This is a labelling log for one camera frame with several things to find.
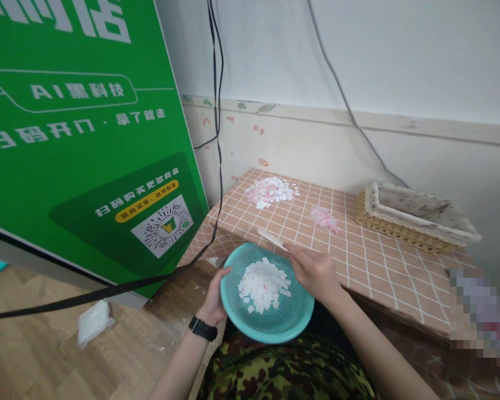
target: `floor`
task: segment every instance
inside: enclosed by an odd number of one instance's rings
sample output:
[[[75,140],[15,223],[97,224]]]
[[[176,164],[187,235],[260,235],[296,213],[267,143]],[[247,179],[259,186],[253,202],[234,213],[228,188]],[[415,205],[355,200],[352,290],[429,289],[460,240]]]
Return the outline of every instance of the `floor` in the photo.
[[[202,304],[215,271],[198,262],[167,282],[142,310],[112,303],[117,323],[84,350],[77,345],[77,324],[90,305],[0,320],[0,400],[146,398]],[[81,293],[23,268],[10,266],[0,273],[0,311]],[[217,343],[209,345],[189,398],[196,397],[223,330],[219,328]]]

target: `watch strap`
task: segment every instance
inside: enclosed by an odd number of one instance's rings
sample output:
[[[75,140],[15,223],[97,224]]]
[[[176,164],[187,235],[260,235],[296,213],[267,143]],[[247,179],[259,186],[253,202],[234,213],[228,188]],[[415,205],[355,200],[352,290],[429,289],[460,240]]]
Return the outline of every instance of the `watch strap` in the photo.
[[[209,342],[213,342],[217,338],[218,330],[216,327],[209,326],[196,316],[193,317],[189,324],[189,329],[197,336],[205,338]]]

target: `camouflage pants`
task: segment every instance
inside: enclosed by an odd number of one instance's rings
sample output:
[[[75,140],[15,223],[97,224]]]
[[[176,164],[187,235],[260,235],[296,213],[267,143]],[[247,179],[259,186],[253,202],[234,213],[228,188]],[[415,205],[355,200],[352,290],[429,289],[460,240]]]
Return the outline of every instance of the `camouflage pants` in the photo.
[[[355,358],[304,333],[276,346],[235,333],[215,351],[198,399],[373,399]]]

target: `hand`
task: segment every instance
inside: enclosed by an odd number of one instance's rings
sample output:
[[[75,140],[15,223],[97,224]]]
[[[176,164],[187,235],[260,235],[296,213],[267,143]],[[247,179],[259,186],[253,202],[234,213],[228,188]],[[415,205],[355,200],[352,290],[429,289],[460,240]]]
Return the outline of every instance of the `hand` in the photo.
[[[231,270],[231,268],[221,268],[217,271],[209,283],[206,301],[202,308],[196,313],[196,317],[209,326],[215,327],[220,321],[226,318],[226,310],[224,310],[221,300],[221,279]]]
[[[296,280],[325,307],[329,307],[337,296],[346,293],[339,284],[329,254],[302,249],[292,244],[284,246],[289,250],[289,260]]]

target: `qr code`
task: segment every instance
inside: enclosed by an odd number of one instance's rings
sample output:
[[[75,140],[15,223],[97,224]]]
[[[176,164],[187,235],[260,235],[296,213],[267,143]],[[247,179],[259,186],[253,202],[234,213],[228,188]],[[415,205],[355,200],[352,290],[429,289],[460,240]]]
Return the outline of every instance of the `qr code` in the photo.
[[[193,219],[180,194],[133,228],[132,233],[160,258],[191,226]]]

